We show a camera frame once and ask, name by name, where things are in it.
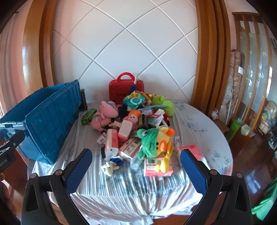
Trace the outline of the yellow plastic snowball clamp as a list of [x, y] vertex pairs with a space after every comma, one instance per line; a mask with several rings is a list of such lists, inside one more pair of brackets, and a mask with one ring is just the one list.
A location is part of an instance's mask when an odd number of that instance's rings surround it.
[[170, 157], [172, 155], [173, 150], [167, 150], [167, 151], [157, 151], [157, 156], [163, 156], [163, 159], [160, 164], [157, 164], [155, 166], [155, 171], [157, 173], [162, 172], [162, 173], [167, 173], [169, 171], [169, 161]]

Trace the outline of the green frog plush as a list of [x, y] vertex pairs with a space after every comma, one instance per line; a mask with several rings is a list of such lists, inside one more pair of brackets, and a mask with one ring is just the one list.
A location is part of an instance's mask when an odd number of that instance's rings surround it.
[[174, 104], [172, 101], [167, 100], [165, 96], [155, 95], [152, 98], [151, 106], [154, 106], [154, 111], [164, 110], [168, 117], [173, 117], [174, 115]]

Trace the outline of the brown bear plush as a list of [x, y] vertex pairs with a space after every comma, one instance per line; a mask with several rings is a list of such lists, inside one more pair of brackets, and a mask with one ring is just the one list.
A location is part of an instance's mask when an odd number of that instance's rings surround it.
[[151, 105], [154, 94], [142, 91], [140, 91], [139, 94], [141, 94], [145, 98], [144, 105]]

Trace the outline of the yellow duck plush green hood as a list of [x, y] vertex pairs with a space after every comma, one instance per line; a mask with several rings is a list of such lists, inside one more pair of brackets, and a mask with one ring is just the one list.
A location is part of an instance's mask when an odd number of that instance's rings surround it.
[[141, 147], [138, 151], [138, 159], [156, 158], [161, 153], [170, 157], [173, 151], [172, 136], [175, 130], [167, 127], [139, 129], [137, 136], [141, 140]]

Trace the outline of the small pink pig orange hat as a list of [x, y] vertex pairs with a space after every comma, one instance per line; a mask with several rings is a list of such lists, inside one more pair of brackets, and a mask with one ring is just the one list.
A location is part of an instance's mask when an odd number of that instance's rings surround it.
[[135, 131], [138, 129], [140, 117], [141, 117], [141, 111], [137, 109], [133, 109], [129, 112], [128, 116], [123, 118], [123, 120], [130, 121], [132, 123], [132, 131]]

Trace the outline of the red plastic toy case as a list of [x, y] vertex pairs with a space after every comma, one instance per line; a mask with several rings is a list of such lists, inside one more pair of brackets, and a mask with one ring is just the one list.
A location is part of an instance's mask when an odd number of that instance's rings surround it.
[[112, 80], [108, 86], [109, 100], [121, 105], [123, 99], [128, 96], [130, 86], [137, 80], [138, 91], [144, 91], [144, 83], [129, 72], [121, 73], [116, 79]]

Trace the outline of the pink tissue pack barcode side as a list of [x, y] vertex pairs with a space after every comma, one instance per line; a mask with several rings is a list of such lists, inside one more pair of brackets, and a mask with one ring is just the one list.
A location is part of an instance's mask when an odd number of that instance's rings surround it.
[[159, 156], [144, 159], [145, 177], [169, 177], [173, 174], [173, 166], [170, 158]]

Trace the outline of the blue fuzzy duster stick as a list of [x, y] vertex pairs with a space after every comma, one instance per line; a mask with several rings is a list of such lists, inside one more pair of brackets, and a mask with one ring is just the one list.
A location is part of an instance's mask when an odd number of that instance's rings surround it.
[[134, 83], [130, 86], [127, 95], [130, 95], [130, 94], [133, 93], [134, 91], [138, 91], [138, 90], [139, 90], [139, 86], [137, 86], [137, 80], [135, 80]]

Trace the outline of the pink pig plush blue top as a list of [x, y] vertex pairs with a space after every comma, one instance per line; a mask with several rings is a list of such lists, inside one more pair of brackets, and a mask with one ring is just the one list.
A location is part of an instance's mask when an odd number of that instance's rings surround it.
[[99, 111], [97, 112], [97, 115], [102, 118], [116, 118], [119, 115], [118, 108], [114, 102], [102, 101], [99, 106]]

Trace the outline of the pink floral tissue pack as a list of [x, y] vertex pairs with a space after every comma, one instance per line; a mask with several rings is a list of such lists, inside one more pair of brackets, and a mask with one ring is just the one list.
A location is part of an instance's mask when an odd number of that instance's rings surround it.
[[177, 148], [176, 148], [177, 155], [180, 156], [181, 151], [182, 151], [182, 150], [186, 150], [186, 149], [190, 150], [190, 152], [194, 155], [194, 157], [195, 157], [197, 160], [199, 160], [199, 161], [202, 160], [203, 155], [202, 155], [201, 151], [199, 150], [198, 146], [195, 145], [195, 144], [177, 147]]

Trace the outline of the pink pig plush with glasses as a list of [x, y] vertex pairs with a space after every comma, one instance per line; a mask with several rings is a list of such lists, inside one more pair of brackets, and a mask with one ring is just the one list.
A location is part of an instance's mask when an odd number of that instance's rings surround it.
[[95, 114], [92, 117], [92, 121], [91, 121], [91, 127], [93, 129], [102, 131], [103, 128], [107, 125], [109, 125], [111, 123], [111, 118], [109, 117], [104, 117], [102, 118], [100, 115]]

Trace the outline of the blue plastic spoon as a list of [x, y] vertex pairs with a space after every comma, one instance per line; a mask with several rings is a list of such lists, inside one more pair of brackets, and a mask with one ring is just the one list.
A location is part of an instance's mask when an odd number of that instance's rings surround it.
[[144, 111], [144, 110], [154, 109], [154, 108], [170, 108], [170, 107], [166, 105], [149, 105], [146, 107], [139, 108], [138, 111]]

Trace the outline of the light striped bed cover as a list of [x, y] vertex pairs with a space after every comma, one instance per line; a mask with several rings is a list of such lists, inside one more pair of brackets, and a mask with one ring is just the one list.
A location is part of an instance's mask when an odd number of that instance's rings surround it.
[[[174, 105], [174, 116], [169, 122], [180, 145], [197, 145], [209, 168], [231, 175], [233, 158], [220, 129], [192, 106], [178, 100]], [[155, 218], [191, 214], [202, 196], [196, 192], [176, 154], [171, 156], [173, 174], [169, 177], [146, 177], [143, 165], [133, 170], [128, 161], [108, 177], [101, 170], [105, 161], [97, 143], [99, 136], [99, 131], [77, 120], [56, 162], [49, 165], [31, 160], [28, 174], [53, 174], [87, 148], [92, 151], [92, 163], [71, 198], [89, 224], [152, 224]]]

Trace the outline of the pink tissue pack upright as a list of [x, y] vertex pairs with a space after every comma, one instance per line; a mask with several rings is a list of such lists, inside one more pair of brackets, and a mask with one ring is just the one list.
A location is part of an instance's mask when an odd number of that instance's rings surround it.
[[132, 130], [132, 122], [128, 120], [123, 120], [121, 123], [121, 127], [118, 131], [118, 141], [126, 142], [129, 139], [131, 130]]

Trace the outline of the small white blue plush toy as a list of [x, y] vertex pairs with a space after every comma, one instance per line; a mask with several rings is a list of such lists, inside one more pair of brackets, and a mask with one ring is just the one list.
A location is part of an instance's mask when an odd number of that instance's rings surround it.
[[120, 157], [112, 157], [101, 167], [101, 170], [108, 177], [112, 177], [114, 170], [118, 170], [123, 164], [124, 161]]

